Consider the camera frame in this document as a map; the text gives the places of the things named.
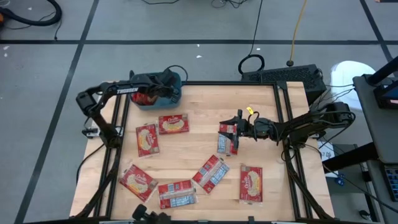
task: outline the black floor stripe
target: black floor stripe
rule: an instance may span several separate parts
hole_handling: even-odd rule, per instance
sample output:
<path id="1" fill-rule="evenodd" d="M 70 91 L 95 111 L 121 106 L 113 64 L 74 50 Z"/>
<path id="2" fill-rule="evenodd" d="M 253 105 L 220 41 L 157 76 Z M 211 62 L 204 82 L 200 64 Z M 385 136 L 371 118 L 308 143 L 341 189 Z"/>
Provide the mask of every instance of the black floor stripe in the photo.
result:
<path id="1" fill-rule="evenodd" d="M 372 16 L 372 13 L 371 13 L 368 5 L 366 4 L 366 1 L 365 0 L 359 0 L 359 1 L 361 2 L 361 5 L 362 5 L 363 10 L 365 12 L 365 15 L 368 18 L 369 23 L 371 24 L 371 27 L 372 27 L 373 32 L 374 32 L 374 35 L 376 35 L 377 40 L 380 43 L 381 49 L 382 49 L 382 51 L 384 53 L 384 56 L 386 57 L 387 61 L 390 62 L 392 60 L 391 53 L 388 50 L 386 42 L 384 41 L 383 36 L 381 35 L 379 28 L 377 27 L 376 21 L 374 21 L 374 18 Z"/>
<path id="2" fill-rule="evenodd" d="M 0 44 L 80 44 L 80 40 L 0 40 Z M 252 40 L 85 40 L 98 45 L 251 44 Z M 290 45 L 291 40 L 255 40 L 255 44 Z M 296 40 L 296 45 L 376 45 L 378 40 Z M 388 44 L 398 45 L 398 40 Z"/>
<path id="3" fill-rule="evenodd" d="M 32 176 L 30 177 L 30 181 L 27 186 L 24 198 L 22 199 L 22 203 L 19 207 L 18 214 L 17 214 L 17 217 L 14 222 L 15 224 L 23 223 L 23 221 L 25 219 L 26 212 L 29 208 L 30 201 L 32 200 L 34 190 L 36 188 L 37 182 L 39 181 L 40 173 L 43 169 L 45 158 L 47 157 L 47 153 L 50 148 L 50 144 L 51 144 L 54 132 L 55 132 L 55 128 L 57 128 L 57 124 L 58 124 L 58 121 L 59 121 L 59 118 L 60 118 L 60 115 L 62 112 L 63 105 L 65 103 L 65 99 L 67 98 L 70 84 L 71 84 L 72 78 L 75 74 L 76 66 L 79 62 L 81 51 L 83 50 L 84 40 L 87 38 L 88 30 L 90 29 L 90 25 L 93 21 L 94 14 L 95 14 L 96 8 L 98 6 L 98 1 L 99 0 L 93 1 L 93 5 L 91 7 L 89 16 L 87 18 L 85 29 L 81 35 L 80 43 L 76 49 L 75 56 L 73 57 L 72 63 L 69 68 L 68 75 L 67 75 L 67 77 L 65 79 L 65 83 L 63 84 L 63 87 L 62 87 L 60 98 L 58 99 L 57 106 L 55 107 L 55 111 L 52 116 L 49 129 L 47 130 L 47 134 L 45 135 L 45 139 L 44 139 L 42 148 L 39 153 L 39 158 L 36 161 L 36 165 L 34 167 Z"/>

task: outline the white paper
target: white paper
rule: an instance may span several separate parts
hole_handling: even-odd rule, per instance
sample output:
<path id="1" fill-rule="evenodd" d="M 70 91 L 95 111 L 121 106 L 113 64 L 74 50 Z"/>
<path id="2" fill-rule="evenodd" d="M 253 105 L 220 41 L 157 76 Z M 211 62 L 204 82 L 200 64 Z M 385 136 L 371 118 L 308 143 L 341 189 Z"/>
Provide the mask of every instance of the white paper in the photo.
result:
<path id="1" fill-rule="evenodd" d="M 323 141 L 318 141 L 318 147 L 321 147 L 321 145 L 323 145 Z M 333 149 L 333 145 L 331 143 L 326 143 L 322 148 L 319 149 L 319 151 L 322 154 L 322 162 L 328 159 L 331 159 L 335 156 L 335 152 L 332 150 Z M 337 178 L 337 175 L 330 172 L 328 174 L 325 174 L 325 176 L 327 177 L 334 177 Z"/>

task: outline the yellow cable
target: yellow cable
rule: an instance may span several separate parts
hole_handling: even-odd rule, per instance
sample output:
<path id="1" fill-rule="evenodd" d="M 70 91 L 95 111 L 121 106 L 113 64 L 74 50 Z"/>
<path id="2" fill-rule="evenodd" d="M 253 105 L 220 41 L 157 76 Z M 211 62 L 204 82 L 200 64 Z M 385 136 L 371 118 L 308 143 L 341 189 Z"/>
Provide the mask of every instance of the yellow cable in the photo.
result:
<path id="1" fill-rule="evenodd" d="M 290 51 L 290 60 L 292 60 L 292 58 L 293 58 L 294 42 L 296 40 L 296 32 L 297 32 L 297 29 L 299 28 L 301 17 L 303 17 L 303 13 L 304 13 L 304 9 L 305 9 L 306 5 L 307 5 L 307 0 L 304 0 L 304 4 L 303 4 L 303 7 L 301 8 L 300 15 L 298 16 L 296 27 L 294 28 L 293 41 L 292 41 L 292 50 Z"/>

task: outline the yellow tag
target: yellow tag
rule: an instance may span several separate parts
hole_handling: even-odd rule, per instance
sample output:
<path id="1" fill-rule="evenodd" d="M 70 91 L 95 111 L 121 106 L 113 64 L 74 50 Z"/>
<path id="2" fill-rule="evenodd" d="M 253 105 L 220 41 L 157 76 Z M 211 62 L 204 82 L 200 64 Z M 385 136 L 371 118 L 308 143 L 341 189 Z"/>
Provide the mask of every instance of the yellow tag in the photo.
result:
<path id="1" fill-rule="evenodd" d="M 251 115 L 254 114 L 253 109 L 252 109 L 250 106 L 248 106 L 246 109 L 249 111 L 249 113 L 250 113 Z"/>

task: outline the wooden table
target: wooden table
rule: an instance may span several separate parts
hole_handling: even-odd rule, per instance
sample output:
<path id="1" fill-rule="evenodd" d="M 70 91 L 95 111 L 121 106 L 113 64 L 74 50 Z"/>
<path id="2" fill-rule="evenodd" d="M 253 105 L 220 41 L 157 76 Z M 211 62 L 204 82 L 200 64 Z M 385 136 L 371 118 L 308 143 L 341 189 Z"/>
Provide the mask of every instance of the wooden table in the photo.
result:
<path id="1" fill-rule="evenodd" d="M 302 83 L 288 83 L 293 115 L 308 112 L 307 99 Z M 283 93 L 280 91 L 284 120 L 287 120 Z M 114 107 L 114 98 L 108 101 L 102 114 L 108 122 Z M 173 110 L 141 111 L 133 104 L 129 107 L 129 117 L 121 156 L 119 173 L 127 169 L 131 162 L 159 181 L 168 184 L 178 180 L 191 179 L 198 169 L 216 154 L 219 122 L 232 118 L 237 109 L 243 110 L 247 118 L 250 106 L 260 112 L 260 116 L 278 121 L 273 88 L 271 86 L 185 86 L 181 105 Z M 138 158 L 136 127 L 155 121 L 158 116 L 187 113 L 190 132 L 159 136 L 160 154 Z M 317 147 L 315 140 L 309 145 Z M 100 139 L 88 140 L 85 156 L 101 145 Z M 80 172 L 75 198 L 70 214 L 75 215 L 86 205 L 98 188 L 105 150 L 102 149 L 86 161 Z M 207 195 L 197 187 L 198 203 L 177 208 L 161 210 L 159 196 L 155 192 L 145 203 L 148 211 L 165 212 L 173 220 L 239 220 L 246 221 L 254 216 L 256 221 L 294 220 L 289 182 L 284 162 L 280 158 L 282 145 L 275 142 L 249 138 L 239 139 L 237 156 L 225 158 L 230 166 L 223 180 Z M 325 211 L 333 216 L 328 186 L 323 173 L 319 154 L 313 149 L 301 150 L 303 168 L 309 191 Z M 263 168 L 263 204 L 245 205 L 239 203 L 239 167 L 241 164 Z M 302 194 L 297 188 L 301 204 L 301 216 L 305 216 Z M 106 201 L 103 200 L 101 214 L 104 214 Z M 112 219 L 131 219 L 138 204 L 142 203 L 133 193 L 117 184 L 114 195 Z"/>

